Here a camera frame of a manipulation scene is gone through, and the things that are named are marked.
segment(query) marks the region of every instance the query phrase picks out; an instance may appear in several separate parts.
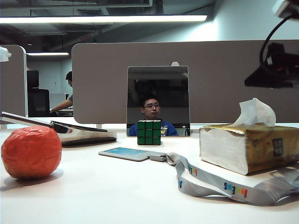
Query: lanyard strap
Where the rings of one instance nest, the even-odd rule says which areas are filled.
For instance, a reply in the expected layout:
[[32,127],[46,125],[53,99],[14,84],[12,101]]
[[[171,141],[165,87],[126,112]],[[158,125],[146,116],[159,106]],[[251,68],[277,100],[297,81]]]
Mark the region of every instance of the lanyard strap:
[[[196,197],[221,195],[233,200],[253,205],[268,206],[280,198],[299,193],[299,176],[289,183],[284,177],[273,177],[254,187],[241,185],[191,165],[188,160],[176,153],[165,154],[167,162],[177,170],[178,189]],[[185,169],[207,187],[195,184],[182,177]]]

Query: gold tissue box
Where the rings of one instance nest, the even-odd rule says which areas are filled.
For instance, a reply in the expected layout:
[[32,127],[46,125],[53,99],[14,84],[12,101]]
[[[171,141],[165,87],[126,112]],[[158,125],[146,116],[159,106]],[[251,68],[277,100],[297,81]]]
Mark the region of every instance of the gold tissue box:
[[299,161],[299,128],[228,125],[200,128],[204,161],[243,175]]

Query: cubicle divider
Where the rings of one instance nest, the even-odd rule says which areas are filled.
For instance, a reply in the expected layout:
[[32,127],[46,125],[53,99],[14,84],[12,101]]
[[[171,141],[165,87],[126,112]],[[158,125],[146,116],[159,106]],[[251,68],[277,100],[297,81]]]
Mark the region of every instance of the cubicle divider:
[[28,115],[26,52],[18,45],[0,45],[11,53],[9,61],[0,62],[0,112]]
[[[299,40],[277,40],[297,53]],[[259,66],[263,41],[85,43],[72,49],[74,118],[79,123],[126,123],[129,66],[188,67],[191,123],[234,122],[239,102],[258,98],[277,122],[299,122],[298,89],[246,87]]]

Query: desk surface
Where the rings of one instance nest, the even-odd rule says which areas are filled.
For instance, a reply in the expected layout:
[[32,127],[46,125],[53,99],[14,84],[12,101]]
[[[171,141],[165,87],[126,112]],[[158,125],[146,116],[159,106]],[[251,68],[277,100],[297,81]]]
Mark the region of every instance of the desk surface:
[[[1,145],[12,130],[1,130]],[[1,223],[297,223],[299,196],[277,206],[258,207],[222,197],[196,198],[179,192],[176,170],[166,162],[134,162],[99,156],[130,147],[176,152],[189,162],[232,181],[255,185],[268,174],[243,176],[199,158],[199,135],[162,138],[161,146],[138,146],[118,130],[117,142],[63,148],[61,163],[42,180],[16,180],[1,162]]]

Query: ceiling light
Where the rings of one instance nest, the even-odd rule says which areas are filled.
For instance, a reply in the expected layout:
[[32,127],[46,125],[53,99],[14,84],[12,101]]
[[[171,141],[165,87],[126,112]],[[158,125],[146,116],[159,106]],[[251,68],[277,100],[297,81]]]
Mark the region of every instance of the ceiling light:
[[58,55],[69,55],[66,52],[53,52],[53,53],[27,53],[30,56],[58,56]]
[[110,23],[110,22],[193,22],[206,15],[140,15],[140,16],[70,16],[70,17],[1,17],[2,23]]

